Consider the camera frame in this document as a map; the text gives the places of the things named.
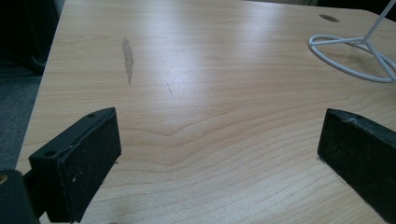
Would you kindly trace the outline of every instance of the white wire stand base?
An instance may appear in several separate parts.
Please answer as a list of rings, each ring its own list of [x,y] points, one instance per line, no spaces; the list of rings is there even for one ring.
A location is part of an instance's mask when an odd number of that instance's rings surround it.
[[[396,0],[391,0],[384,11],[379,16],[378,20],[375,22],[373,27],[367,33],[365,37],[358,37],[358,38],[343,38],[335,35],[313,35],[309,38],[308,46],[311,50],[324,62],[330,64],[331,66],[338,68],[339,70],[349,73],[355,77],[361,77],[367,80],[376,81],[376,82],[394,82],[396,81],[396,64],[391,59],[385,57],[381,53],[379,53],[375,47],[369,41],[370,36],[373,34],[375,28],[379,25],[379,23],[384,20],[385,16],[388,14],[390,9],[396,3]],[[317,49],[317,46],[322,45],[332,45],[332,44],[348,44],[350,46],[356,47],[358,49],[365,50],[374,55],[375,59],[379,62],[382,68],[387,73],[388,77],[376,77],[373,75],[364,74],[350,68],[347,68],[335,61],[331,60],[329,57],[324,55],[320,50]]]

